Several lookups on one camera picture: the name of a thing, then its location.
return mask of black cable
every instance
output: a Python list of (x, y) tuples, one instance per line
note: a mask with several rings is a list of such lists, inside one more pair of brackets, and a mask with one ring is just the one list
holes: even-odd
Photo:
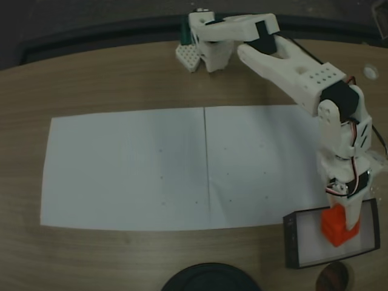
[(293, 42), (295, 45), (297, 45), (302, 51), (304, 51), (305, 54), (307, 54), (308, 56), (310, 56), (311, 58), (313, 58), (314, 60), (316, 60), (318, 63), (320, 63), (321, 65), (323, 64), (323, 62), (321, 62), (320, 59), (318, 59), (315, 55), (313, 55), (312, 53), (310, 53), (306, 48), (304, 48), (301, 44), (299, 44), (298, 42), (296, 42), (293, 38), (289, 37), (289, 36), (286, 36), (284, 35), (283, 33), (277, 33), (277, 35), (279, 36), (282, 36), (283, 38), (287, 38), (289, 39), (291, 42)]
[(373, 129), (373, 132), (376, 134), (379, 142), (383, 145), (384, 150), (386, 151), (386, 156), (388, 156), (388, 146), (387, 146), (384, 138), (380, 135), (380, 132), (378, 132), (377, 128), (374, 125), (372, 125), (372, 129)]

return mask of black round object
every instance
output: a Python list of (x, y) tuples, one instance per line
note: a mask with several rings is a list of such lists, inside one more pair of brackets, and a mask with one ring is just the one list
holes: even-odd
[(191, 266), (173, 276), (162, 291), (261, 291), (242, 270), (207, 263)]

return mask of orange block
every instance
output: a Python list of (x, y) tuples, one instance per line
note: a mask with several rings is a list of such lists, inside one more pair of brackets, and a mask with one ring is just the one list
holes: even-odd
[(347, 230), (345, 208), (336, 204), (334, 207), (322, 211), (321, 230), (333, 246), (338, 247), (357, 235), (360, 230), (360, 220), (351, 230)]

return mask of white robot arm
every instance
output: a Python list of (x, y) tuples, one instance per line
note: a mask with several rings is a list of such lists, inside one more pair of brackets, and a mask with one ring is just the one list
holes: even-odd
[(278, 35), (273, 14), (216, 20), (214, 12), (200, 10), (189, 14), (189, 26), (195, 61), (187, 59), (182, 46), (176, 54), (191, 72), (200, 59), (209, 72), (224, 69), (233, 53), (233, 42), (243, 41), (237, 49), (240, 60), (319, 118), (318, 173), (331, 207), (342, 206), (346, 217), (345, 233), (326, 236), (338, 246), (357, 234), (362, 200), (383, 166), (380, 157), (368, 151), (372, 119), (361, 89), (344, 82), (345, 73), (332, 64), (321, 63), (294, 40)]

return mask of wooden table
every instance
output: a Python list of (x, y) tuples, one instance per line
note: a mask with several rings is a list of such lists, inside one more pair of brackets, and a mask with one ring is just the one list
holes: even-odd
[[(303, 41), (311, 52), (355, 75), (369, 113), (388, 139), (388, 50)], [(0, 72), (1, 290), (160, 290), (177, 271), (227, 263), (265, 291), (315, 290), (323, 267), (284, 267), (282, 225), (187, 232), (118, 232), (39, 225), (42, 170), (55, 116), (171, 107), (292, 104), (234, 57), (225, 71), (190, 74), (176, 43), (109, 48)], [(380, 77), (362, 75), (365, 63)], [(381, 150), (376, 138), (373, 148)], [(380, 195), (388, 189), (382, 174)], [(379, 202), (381, 249), (348, 259), (354, 290), (388, 285), (388, 198)]]

